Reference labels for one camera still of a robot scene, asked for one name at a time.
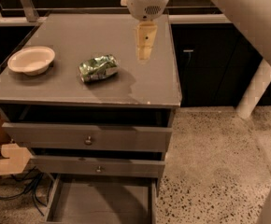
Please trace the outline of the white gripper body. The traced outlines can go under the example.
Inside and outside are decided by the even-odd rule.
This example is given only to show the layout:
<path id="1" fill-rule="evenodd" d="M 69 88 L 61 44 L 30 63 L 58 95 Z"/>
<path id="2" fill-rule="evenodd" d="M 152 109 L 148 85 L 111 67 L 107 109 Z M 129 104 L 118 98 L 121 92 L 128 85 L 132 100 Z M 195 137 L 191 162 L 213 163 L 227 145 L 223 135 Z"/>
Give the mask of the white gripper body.
<path id="1" fill-rule="evenodd" d="M 160 17 L 169 0 L 121 0 L 130 14 L 139 21 L 153 21 Z"/>

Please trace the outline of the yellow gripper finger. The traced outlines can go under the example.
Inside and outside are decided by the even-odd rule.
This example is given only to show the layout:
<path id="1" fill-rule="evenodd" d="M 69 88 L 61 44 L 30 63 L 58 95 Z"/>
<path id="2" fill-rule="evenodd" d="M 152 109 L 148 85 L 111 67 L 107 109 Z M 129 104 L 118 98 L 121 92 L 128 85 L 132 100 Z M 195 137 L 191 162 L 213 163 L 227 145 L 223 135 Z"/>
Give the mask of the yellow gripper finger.
<path id="1" fill-rule="evenodd" d="M 157 24 L 154 21 L 141 21 L 136 27 L 137 57 L 141 61 L 150 58 L 157 34 Z"/>

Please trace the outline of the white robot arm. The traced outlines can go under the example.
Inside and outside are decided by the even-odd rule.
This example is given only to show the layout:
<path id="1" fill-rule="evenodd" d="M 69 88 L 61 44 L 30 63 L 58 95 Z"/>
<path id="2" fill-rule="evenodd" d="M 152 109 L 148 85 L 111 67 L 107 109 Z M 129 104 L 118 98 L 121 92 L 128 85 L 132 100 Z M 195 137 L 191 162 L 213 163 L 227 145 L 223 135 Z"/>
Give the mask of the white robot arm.
<path id="1" fill-rule="evenodd" d="M 211 0 L 264 56 L 246 94 L 271 81 L 271 0 Z M 156 224 L 271 224 L 271 106 L 181 108 Z"/>

